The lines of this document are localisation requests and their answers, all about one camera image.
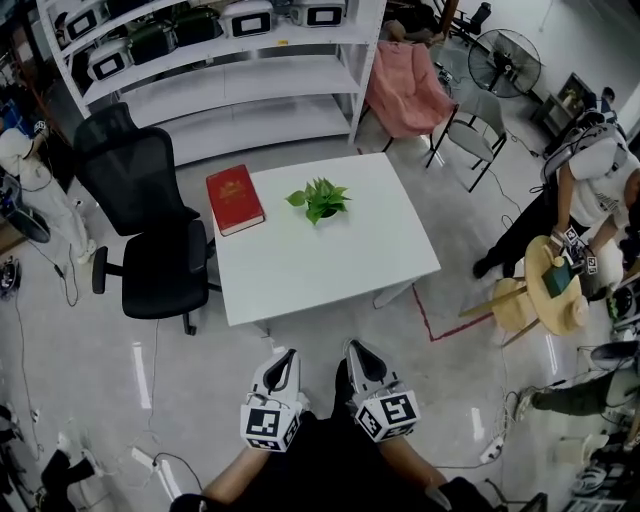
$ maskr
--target white table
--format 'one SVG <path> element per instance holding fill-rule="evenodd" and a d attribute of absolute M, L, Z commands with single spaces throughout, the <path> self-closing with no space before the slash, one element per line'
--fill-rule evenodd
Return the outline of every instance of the white table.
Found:
<path fill-rule="evenodd" d="M 348 213 L 314 227 L 285 197 L 313 178 L 345 193 Z M 266 221 L 215 237 L 230 326 L 266 320 L 382 290 L 381 308 L 420 277 L 440 270 L 422 223 L 383 153 L 282 167 L 251 175 Z"/>

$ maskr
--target red floor marking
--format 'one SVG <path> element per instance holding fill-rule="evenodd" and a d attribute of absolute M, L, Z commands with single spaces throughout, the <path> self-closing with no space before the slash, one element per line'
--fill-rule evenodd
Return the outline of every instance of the red floor marking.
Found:
<path fill-rule="evenodd" d="M 448 338 L 449 336 L 453 336 L 454 334 L 458 334 L 459 332 L 464 331 L 465 329 L 469 329 L 470 327 L 473 327 L 476 324 L 479 324 L 480 322 L 486 320 L 489 317 L 493 316 L 493 313 L 487 313 L 484 316 L 481 316 L 479 318 L 476 318 L 475 320 L 466 323 L 464 325 L 461 325 L 460 327 L 456 327 L 455 329 L 452 329 L 448 332 L 445 332 L 444 334 L 442 334 L 441 336 L 438 336 L 437 338 L 433 337 L 433 333 L 431 332 L 431 325 L 429 325 L 429 319 L 427 318 L 427 314 L 424 311 L 424 307 L 422 306 L 422 302 L 420 301 L 420 297 L 418 296 L 418 292 L 416 291 L 416 287 L 415 285 L 411 286 L 413 288 L 413 296 L 416 299 L 416 304 L 418 305 L 418 309 L 420 309 L 420 314 L 422 315 L 422 320 L 424 321 L 424 325 L 427 328 L 427 331 L 429 332 L 429 340 L 431 341 L 431 343 L 433 343 L 434 341 L 440 341 L 443 340 L 444 338 Z"/>

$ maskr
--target metal shelving unit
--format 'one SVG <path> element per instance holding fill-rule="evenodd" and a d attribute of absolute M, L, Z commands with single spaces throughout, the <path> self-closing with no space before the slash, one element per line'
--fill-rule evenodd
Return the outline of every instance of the metal shelving unit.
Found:
<path fill-rule="evenodd" d="M 115 94 L 129 104 L 138 126 L 156 125 L 169 132 L 177 165 L 312 137 L 347 134 L 353 143 L 386 4 L 349 0 L 340 27 L 305 28 L 281 18 L 268 34 L 223 36 L 178 48 L 95 82 L 82 94 L 71 76 L 77 52 L 99 44 L 114 28 L 179 0 L 145 4 L 64 50 L 49 15 L 57 1 L 37 0 L 38 10 L 60 74 L 82 115 L 89 117 L 94 103 Z M 327 54 L 327 48 L 333 53 Z M 269 57 L 255 58 L 258 53 Z M 225 63 L 192 66 L 216 58 Z"/>

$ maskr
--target wooden stool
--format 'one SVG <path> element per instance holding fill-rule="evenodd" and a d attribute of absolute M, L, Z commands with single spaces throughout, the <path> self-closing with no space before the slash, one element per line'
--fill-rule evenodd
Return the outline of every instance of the wooden stool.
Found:
<path fill-rule="evenodd" d="M 549 237 L 534 238 L 524 257 L 525 277 L 498 281 L 492 300 L 460 313 L 460 316 L 492 311 L 500 327 L 517 332 L 504 347 L 520 339 L 539 323 L 557 336 L 566 336 L 578 326 L 584 325 L 582 289 L 577 276 L 557 297 L 552 298 L 547 291 L 542 276 L 553 264 L 548 245 Z M 527 325 L 529 305 L 533 307 L 537 318 Z"/>

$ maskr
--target red book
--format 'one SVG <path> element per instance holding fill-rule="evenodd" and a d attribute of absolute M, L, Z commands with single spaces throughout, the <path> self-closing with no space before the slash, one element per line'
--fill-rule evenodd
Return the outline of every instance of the red book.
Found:
<path fill-rule="evenodd" d="M 209 176 L 207 191 L 222 236 L 264 222 L 264 211 L 244 165 Z"/>

